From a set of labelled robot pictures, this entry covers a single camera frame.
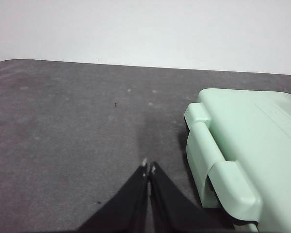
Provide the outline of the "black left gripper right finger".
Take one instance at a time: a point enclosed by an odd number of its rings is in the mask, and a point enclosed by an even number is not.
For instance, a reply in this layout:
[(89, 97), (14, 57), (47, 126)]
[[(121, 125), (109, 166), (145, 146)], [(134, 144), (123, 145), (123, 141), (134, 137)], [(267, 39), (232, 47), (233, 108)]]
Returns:
[(151, 205), (157, 233), (233, 233), (224, 223), (195, 206), (157, 162), (150, 165)]

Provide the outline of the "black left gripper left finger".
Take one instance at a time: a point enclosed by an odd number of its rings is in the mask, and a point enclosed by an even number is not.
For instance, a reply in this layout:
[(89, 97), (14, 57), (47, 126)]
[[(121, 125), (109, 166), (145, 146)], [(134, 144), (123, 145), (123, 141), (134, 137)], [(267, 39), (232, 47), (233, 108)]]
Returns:
[(144, 230), (147, 210), (147, 159), (119, 191), (79, 228), (79, 233), (137, 233)]

